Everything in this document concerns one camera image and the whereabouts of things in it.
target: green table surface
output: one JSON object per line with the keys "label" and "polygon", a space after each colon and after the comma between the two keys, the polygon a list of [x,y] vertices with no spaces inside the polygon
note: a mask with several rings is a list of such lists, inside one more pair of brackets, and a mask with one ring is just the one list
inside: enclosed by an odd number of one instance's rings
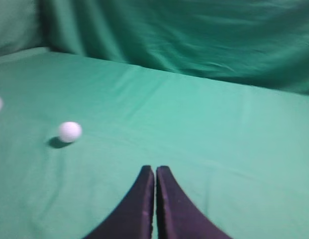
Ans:
{"label": "green table surface", "polygon": [[309,239],[309,96],[45,49],[0,58],[0,96],[0,239],[82,238],[145,164],[234,239]]}

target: black foam pad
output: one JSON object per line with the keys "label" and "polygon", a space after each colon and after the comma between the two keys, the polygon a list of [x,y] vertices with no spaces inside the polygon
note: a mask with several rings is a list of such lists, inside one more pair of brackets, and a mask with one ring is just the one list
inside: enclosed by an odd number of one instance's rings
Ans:
{"label": "black foam pad", "polygon": [[157,168],[159,239],[230,239],[190,201],[167,166]]}
{"label": "black foam pad", "polygon": [[143,166],[120,204],[85,239],[150,239],[153,205],[154,174]]}

